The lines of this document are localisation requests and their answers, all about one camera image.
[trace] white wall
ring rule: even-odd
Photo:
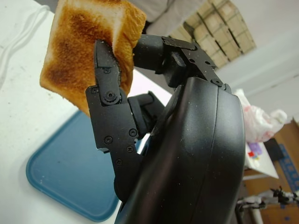
[[[299,114],[299,0],[233,0],[257,48],[217,71],[266,112]]]
[[[298,26],[298,0],[231,0],[240,10],[257,47]]]

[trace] white plastic bag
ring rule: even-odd
[[[261,108],[250,105],[242,89],[238,89],[235,95],[242,104],[247,142],[268,141],[284,126],[287,119],[284,111],[275,110],[268,115]]]

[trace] person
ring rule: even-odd
[[[129,0],[147,15],[143,34],[168,36],[205,0]]]

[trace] toast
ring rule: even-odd
[[[95,85],[93,49],[97,39],[112,46],[128,94],[133,79],[133,48],[145,13],[126,0],[59,0],[52,23],[40,85],[71,101],[86,115],[88,86]]]

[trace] white table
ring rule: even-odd
[[[24,18],[39,7],[33,0],[0,1],[0,54],[22,26]],[[0,90],[0,223],[92,224],[83,216],[34,189],[25,167],[35,152],[77,108],[39,85],[54,14],[28,44],[11,58],[6,81]],[[153,91],[166,104],[170,93],[134,71],[130,95]],[[113,224],[116,212],[103,224]]]
[[[246,144],[245,166],[259,172],[260,174],[244,176],[243,180],[252,180],[252,179],[264,178],[268,176],[278,179],[279,178],[278,174],[267,152],[265,145],[262,142],[258,144],[262,150],[262,154],[258,156],[259,157],[258,160],[248,155],[248,153],[250,152],[250,148],[248,144]]]

